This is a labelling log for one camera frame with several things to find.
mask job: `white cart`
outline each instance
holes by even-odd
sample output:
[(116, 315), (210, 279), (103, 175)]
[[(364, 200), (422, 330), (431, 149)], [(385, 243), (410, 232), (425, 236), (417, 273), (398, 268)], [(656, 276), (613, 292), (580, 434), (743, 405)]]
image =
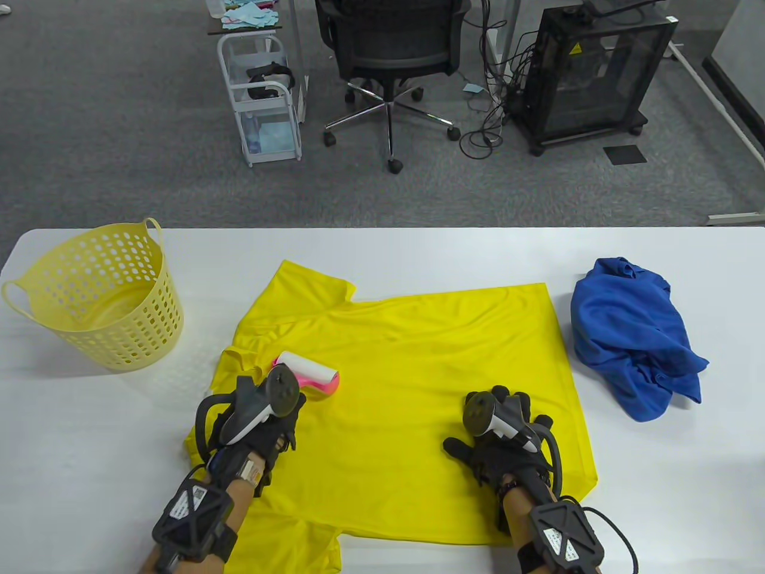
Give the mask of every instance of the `white cart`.
[[(288, 67), (284, 45), (274, 34), (273, 30), (239, 32), (218, 41), (220, 69), (249, 167), (302, 156), (298, 116), (289, 86), (269, 80), (250, 83), (247, 75), (247, 70), (271, 63)], [(279, 95), (253, 99), (248, 90), (256, 88), (275, 90)]]

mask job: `white label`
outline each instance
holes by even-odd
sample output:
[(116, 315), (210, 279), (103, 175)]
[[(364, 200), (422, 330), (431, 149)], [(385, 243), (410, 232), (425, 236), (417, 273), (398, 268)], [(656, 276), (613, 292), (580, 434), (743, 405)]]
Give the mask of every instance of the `white label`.
[[(194, 485), (191, 488), (191, 491), (194, 495), (194, 509), (196, 510), (197, 508), (199, 508), (199, 505), (202, 504), (202, 500), (204, 499), (205, 494), (207, 494), (207, 489), (202, 488), (201, 486)], [(180, 520), (181, 518), (185, 518), (188, 515), (189, 515), (188, 493), (186, 491), (183, 491), (178, 496), (178, 500), (175, 501), (173, 510), (170, 511), (170, 516), (173, 517), (175, 520)]]
[(548, 528), (545, 530), (545, 536), (547, 536), (547, 540), (550, 541), (550, 546), (552, 546), (553, 551), (555, 552), (555, 555), (561, 553), (561, 541), (563, 540), (563, 536), (561, 536), (561, 533), (558, 532), (555, 528)]
[[(544, 533), (547, 537), (547, 540), (549, 540), (550, 546), (552, 546), (555, 555), (560, 556), (561, 544), (563, 542), (563, 536), (561, 535), (560, 531), (556, 530), (555, 528), (548, 528), (547, 530), (544, 530)], [(579, 554), (571, 545), (571, 541), (566, 540), (566, 562), (574, 562), (574, 560), (579, 560)]]
[(566, 541), (566, 561), (567, 562), (574, 562), (574, 560), (579, 560), (579, 555), (577, 554), (576, 550), (574, 550), (574, 547), (571, 545), (571, 541)]

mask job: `chair base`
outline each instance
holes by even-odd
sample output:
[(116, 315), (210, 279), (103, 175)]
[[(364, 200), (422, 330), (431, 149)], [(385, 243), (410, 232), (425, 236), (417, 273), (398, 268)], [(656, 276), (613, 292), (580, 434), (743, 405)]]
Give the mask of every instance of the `chair base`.
[[(348, 116), (344, 116), (340, 119), (336, 119), (335, 121), (329, 122), (328, 124), (326, 124), (324, 126), (324, 145), (326, 145), (327, 147), (334, 145), (337, 142), (337, 140), (334, 137), (334, 134), (332, 133), (333, 129), (343, 125), (344, 123), (348, 123), (353, 119), (366, 116), (368, 113), (376, 112), (378, 110), (384, 109), (386, 113), (386, 118), (388, 120), (387, 121), (387, 124), (388, 124), (388, 170), (393, 174), (398, 174), (403, 169), (404, 164), (401, 163), (400, 160), (396, 159), (393, 154), (393, 119), (392, 118), (393, 118), (394, 106), (406, 109), (409, 112), (413, 112), (414, 114), (420, 117), (429, 119), (432, 122), (437, 122), (442, 124), (443, 126), (447, 126), (448, 128), (447, 135), (452, 142), (456, 142), (461, 137), (459, 128), (455, 127), (454, 123), (450, 122), (449, 120), (438, 117), (422, 109), (417, 109), (412, 106), (407, 106), (405, 103), (399, 102), (400, 98), (409, 94), (411, 94), (412, 99), (414, 101), (416, 102), (420, 101), (422, 99), (422, 88), (418, 88), (415, 86), (405, 88), (401, 92), (397, 93), (393, 97), (392, 101), (386, 101), (381, 96), (374, 93), (372, 90), (367, 89), (366, 86), (357, 86), (355, 83), (351, 83), (351, 82), (348, 82), (347, 85), (349, 88), (349, 93), (352, 90), (353, 92), (357, 92), (361, 94), (362, 96), (367, 96), (374, 103), (369, 107), (359, 110), (358, 112), (354, 112), (352, 114), (349, 114)], [(353, 101), (353, 99), (346, 97), (346, 101), (350, 103)]]

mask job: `tabletop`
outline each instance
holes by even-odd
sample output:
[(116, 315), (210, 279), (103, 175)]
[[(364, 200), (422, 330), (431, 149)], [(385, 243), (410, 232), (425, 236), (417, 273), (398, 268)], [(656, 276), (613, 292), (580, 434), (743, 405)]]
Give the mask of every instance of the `tabletop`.
[[(78, 233), (26, 233), (0, 281)], [(165, 238), (186, 325), (144, 370), (109, 373), (0, 306), (4, 572), (137, 569), (188, 469), (182, 440), (217, 358), (283, 259), (355, 283), (356, 300), (544, 282), (570, 347), (575, 282), (608, 256), (669, 281), (710, 365), (701, 405), (673, 400), (638, 423), (571, 354), (600, 475), (586, 502), (629, 537), (641, 572), (765, 572), (765, 229), (177, 229)], [(591, 521), (604, 574), (630, 572), (620, 540)], [(350, 574), (515, 572), (507, 549), (341, 544)]]

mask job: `gray carpet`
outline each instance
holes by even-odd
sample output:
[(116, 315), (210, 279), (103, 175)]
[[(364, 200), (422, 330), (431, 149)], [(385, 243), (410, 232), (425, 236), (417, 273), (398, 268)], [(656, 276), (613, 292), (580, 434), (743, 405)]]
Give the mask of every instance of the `gray carpet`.
[[(249, 169), (202, 0), (6, 1), (15, 12), (0, 18), (0, 264), (26, 230), (148, 214), (176, 227), (696, 225), (765, 204), (757, 163), (670, 60), (646, 96), (650, 124), (639, 139), (613, 135), (533, 158), (508, 126), (502, 148), (472, 161), (444, 130), (399, 116), (405, 167), (393, 176), (381, 116), (323, 146), (323, 123), (347, 108), (313, 2), (300, 0), (311, 73), (304, 158)], [(672, 1), (688, 16), (688, 52), (701, 42), (698, 61), (735, 2)], [(461, 71), (473, 81), (477, 40), (465, 27)], [(458, 75), (423, 85), (422, 106), (464, 131), (478, 125)], [(612, 166), (603, 147), (627, 143), (648, 163)]]

